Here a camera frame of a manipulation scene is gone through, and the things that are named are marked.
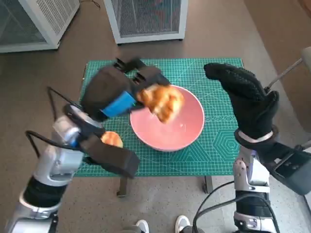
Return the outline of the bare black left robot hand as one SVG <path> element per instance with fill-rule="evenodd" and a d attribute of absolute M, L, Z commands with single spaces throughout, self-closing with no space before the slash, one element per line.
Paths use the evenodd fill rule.
<path fill-rule="evenodd" d="M 137 94 L 154 85 L 170 84 L 155 66 L 138 57 L 118 58 L 115 63 L 98 70 L 85 88 L 80 101 L 91 119 L 103 122 L 145 107 Z"/>

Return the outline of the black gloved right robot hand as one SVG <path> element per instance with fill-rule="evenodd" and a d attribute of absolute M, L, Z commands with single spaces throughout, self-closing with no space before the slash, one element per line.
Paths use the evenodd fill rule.
<path fill-rule="evenodd" d="M 279 93 L 266 93 L 255 74 L 229 64 L 204 65 L 206 77 L 217 80 L 229 95 L 238 129 L 252 139 L 259 139 L 272 131 Z"/>

